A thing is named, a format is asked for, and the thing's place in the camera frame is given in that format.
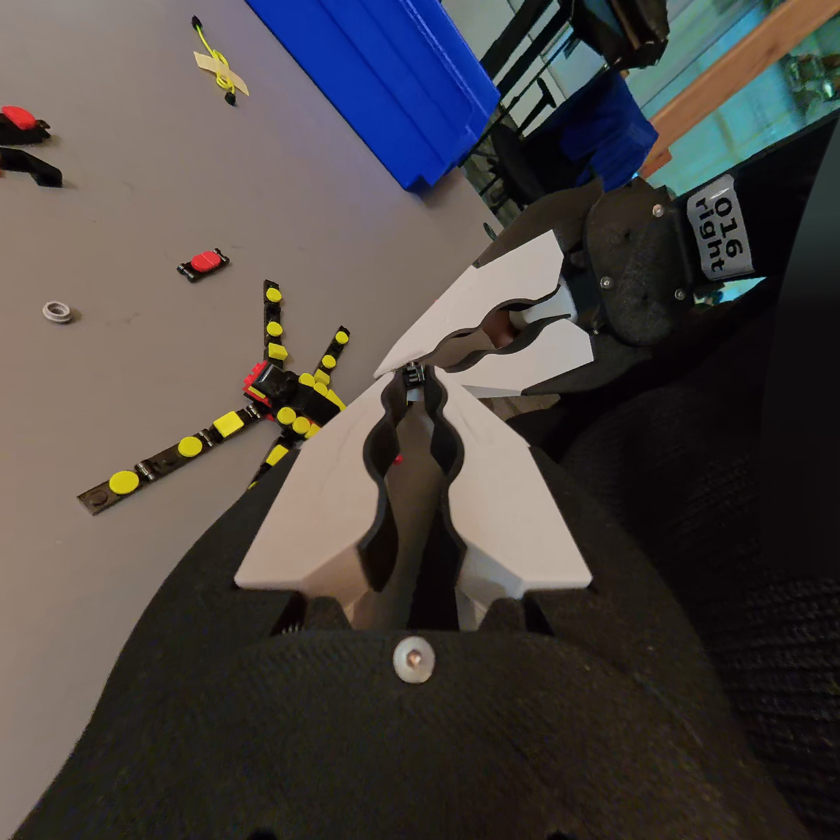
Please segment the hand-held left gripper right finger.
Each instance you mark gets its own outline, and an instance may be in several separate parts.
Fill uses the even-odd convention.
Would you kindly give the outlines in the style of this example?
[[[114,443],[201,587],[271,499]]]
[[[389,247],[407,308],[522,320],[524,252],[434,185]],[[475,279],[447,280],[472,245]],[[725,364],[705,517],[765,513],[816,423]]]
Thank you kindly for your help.
[[[586,589],[592,573],[526,441],[443,370],[425,371],[425,407],[458,626],[477,628],[501,598]]]

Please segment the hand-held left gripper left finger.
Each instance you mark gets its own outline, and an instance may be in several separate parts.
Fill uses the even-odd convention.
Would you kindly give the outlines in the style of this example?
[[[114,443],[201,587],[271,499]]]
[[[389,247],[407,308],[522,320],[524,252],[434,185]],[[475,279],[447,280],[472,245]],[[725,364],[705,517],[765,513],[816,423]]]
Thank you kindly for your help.
[[[385,482],[400,453],[401,374],[377,380],[294,457],[234,577],[242,590],[337,601],[348,620],[382,592],[398,554]]]

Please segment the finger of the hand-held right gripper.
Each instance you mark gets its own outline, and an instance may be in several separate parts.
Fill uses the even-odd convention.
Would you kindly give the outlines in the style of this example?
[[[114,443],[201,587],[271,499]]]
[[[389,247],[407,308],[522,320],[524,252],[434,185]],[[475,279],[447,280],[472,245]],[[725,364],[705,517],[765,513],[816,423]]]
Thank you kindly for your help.
[[[455,364],[429,370],[445,385],[460,385],[477,398],[523,396],[593,360],[587,331],[568,318],[545,318],[529,324],[505,348],[473,350]]]
[[[450,338],[476,331],[493,312],[519,306],[514,323],[521,329],[556,316],[574,319],[563,262],[560,241],[550,229],[485,265],[469,267],[394,343],[374,377],[423,360]]]

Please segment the black yellow lego spider model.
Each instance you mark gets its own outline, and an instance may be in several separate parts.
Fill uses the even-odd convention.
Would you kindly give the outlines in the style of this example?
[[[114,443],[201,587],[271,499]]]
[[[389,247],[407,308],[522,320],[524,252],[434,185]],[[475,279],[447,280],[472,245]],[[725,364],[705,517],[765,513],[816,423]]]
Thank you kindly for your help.
[[[344,401],[332,388],[332,378],[350,342],[351,331],[339,326],[314,370],[296,373],[288,366],[288,350],[282,342],[283,296],[280,287],[272,280],[265,280],[262,291],[264,355],[243,380],[247,403],[195,434],[183,437],[173,446],[82,492],[77,499],[92,516],[184,468],[246,429],[261,422],[272,423],[279,434],[249,483],[253,487],[269,469],[346,409]]]

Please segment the red topped black lego plate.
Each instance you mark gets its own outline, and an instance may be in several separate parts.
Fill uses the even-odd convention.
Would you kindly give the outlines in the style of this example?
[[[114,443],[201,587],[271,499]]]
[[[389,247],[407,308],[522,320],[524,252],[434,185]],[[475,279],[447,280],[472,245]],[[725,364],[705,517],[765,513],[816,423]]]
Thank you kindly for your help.
[[[230,259],[219,249],[213,248],[196,254],[176,267],[177,272],[192,284],[229,266]]]

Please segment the pile of loose lego pieces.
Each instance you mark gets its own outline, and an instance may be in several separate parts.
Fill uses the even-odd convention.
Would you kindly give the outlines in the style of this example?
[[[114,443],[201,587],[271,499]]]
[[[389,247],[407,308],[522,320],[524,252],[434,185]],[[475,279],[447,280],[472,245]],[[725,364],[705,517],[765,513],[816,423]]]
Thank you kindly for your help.
[[[62,188],[62,172],[27,151],[30,145],[39,145],[51,139],[49,125],[37,119],[24,108],[1,108],[1,172],[29,175],[38,186]]]

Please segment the blue jacket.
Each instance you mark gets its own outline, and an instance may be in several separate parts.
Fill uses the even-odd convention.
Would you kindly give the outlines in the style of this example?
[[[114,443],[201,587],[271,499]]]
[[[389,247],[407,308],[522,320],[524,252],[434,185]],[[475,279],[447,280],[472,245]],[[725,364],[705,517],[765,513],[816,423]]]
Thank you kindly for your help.
[[[622,72],[606,69],[563,102],[540,129],[571,164],[571,186],[600,180],[609,192],[637,176],[658,132],[645,118]]]

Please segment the wooden roof beam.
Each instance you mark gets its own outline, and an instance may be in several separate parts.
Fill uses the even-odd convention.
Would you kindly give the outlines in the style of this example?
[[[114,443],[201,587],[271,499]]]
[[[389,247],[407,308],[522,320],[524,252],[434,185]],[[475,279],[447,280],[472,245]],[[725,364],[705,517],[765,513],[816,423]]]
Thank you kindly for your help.
[[[658,139],[640,167],[639,176],[647,180],[669,163],[673,143],[838,12],[838,1],[787,1],[777,6],[651,118]]]

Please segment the blue plastic bin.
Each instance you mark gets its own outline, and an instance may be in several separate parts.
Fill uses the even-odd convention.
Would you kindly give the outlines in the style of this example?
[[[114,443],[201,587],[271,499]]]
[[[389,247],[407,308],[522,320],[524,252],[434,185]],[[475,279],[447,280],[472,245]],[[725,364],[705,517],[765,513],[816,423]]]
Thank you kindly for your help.
[[[401,188],[478,142],[500,93],[437,1],[248,1]]]

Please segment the black office chair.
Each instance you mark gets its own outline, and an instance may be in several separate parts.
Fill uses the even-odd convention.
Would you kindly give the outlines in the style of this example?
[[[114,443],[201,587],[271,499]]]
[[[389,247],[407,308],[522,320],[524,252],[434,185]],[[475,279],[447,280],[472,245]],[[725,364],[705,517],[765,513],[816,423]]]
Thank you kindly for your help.
[[[555,98],[550,63],[544,61],[563,34],[568,38],[552,58],[583,45],[602,60],[593,77],[615,69],[626,81],[628,71],[651,67],[664,54],[669,38],[666,2],[521,3],[481,59],[497,84],[500,103],[464,159],[484,160],[489,181],[479,195],[493,214],[506,203],[522,210],[543,196],[575,187],[567,180],[571,164],[551,150],[549,137],[540,131],[575,93],[563,101]]]

